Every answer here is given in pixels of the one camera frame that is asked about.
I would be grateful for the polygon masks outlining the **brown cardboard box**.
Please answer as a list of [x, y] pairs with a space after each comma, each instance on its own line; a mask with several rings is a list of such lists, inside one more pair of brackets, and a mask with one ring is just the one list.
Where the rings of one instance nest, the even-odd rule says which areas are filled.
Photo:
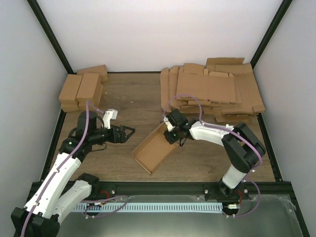
[[134, 159], [151, 175], [173, 153], [178, 144], [169, 144], [164, 136], [167, 126], [161, 123], [133, 151]]

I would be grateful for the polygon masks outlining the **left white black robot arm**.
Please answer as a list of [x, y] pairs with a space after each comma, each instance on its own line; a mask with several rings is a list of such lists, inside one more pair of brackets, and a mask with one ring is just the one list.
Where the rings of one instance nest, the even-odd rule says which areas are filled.
[[94, 145], [125, 143], [135, 129], [111, 124], [117, 110], [108, 109], [99, 116], [96, 112], [80, 114], [77, 126], [62, 142], [56, 161], [39, 189], [23, 208], [15, 208], [11, 220], [21, 237], [55, 237], [62, 222], [85, 198], [100, 196], [99, 178], [82, 174], [68, 191], [64, 191], [69, 179], [93, 151]]

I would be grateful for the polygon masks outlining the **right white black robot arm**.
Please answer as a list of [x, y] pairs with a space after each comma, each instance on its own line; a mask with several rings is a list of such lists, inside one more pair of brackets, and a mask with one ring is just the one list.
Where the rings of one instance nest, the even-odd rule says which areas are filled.
[[183, 146], [187, 139], [202, 140], [224, 147], [231, 165], [219, 181], [219, 193], [230, 199], [247, 174], [262, 164], [265, 146], [245, 123], [235, 126], [216, 125], [202, 120], [188, 120], [179, 110], [163, 116], [167, 130], [164, 136], [169, 144], [179, 142]]

